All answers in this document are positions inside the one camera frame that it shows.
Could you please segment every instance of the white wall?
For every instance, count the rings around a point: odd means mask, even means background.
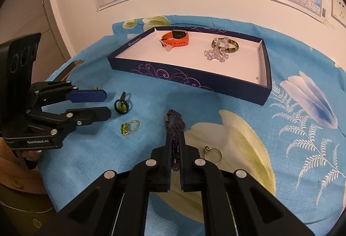
[[[300,40],[319,50],[346,70],[346,28],[330,17],[331,0],[322,0],[327,21],[315,20],[303,7],[271,0],[128,0],[98,11],[96,0],[51,0],[60,33],[73,56],[111,35],[111,25],[157,15],[197,15],[250,22]]]

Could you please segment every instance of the button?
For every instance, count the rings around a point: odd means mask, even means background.
[[[11,184],[15,188],[17,188],[17,189],[22,189],[23,188],[23,184],[19,180],[15,179],[15,178],[11,180]]]
[[[36,218],[34,218],[34,219],[32,220],[32,224],[33,224],[37,229],[39,229],[39,228],[42,227],[41,221],[39,221],[39,220],[36,219]]]

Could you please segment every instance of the hand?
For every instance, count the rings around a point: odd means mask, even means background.
[[[42,150],[39,151],[24,151],[23,157],[26,158],[29,161],[36,162],[41,158],[42,156]]]

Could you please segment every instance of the wall outlet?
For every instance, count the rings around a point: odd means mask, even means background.
[[[332,0],[332,17],[346,27],[346,6],[343,0]]]

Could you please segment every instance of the blue tablecloth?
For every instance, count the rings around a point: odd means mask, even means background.
[[[62,149],[46,151],[39,161],[55,208],[62,209],[105,170],[127,171],[147,159],[153,148],[165,143],[163,118],[168,109],[174,109],[186,122],[188,144],[200,150],[206,145],[219,148],[224,155],[221,169],[245,168],[317,236],[325,235],[341,214],[345,195],[345,72],[317,50],[260,26],[196,16],[167,16],[167,20],[172,25],[263,38],[273,78],[270,98],[260,106],[189,85],[112,70],[107,55],[142,33],[143,25],[151,20],[134,21],[135,27],[131,22],[114,24],[114,35],[103,37],[69,61],[84,60],[69,80],[80,89],[104,89],[106,102],[62,102],[45,108],[63,113],[70,108],[106,105],[112,110],[107,122],[78,127]],[[123,91],[132,108],[120,116],[114,101]],[[121,124],[131,120],[141,122],[139,130],[121,135]],[[204,235],[200,197],[190,194],[183,199],[174,178],[168,195],[150,195],[146,235]]]

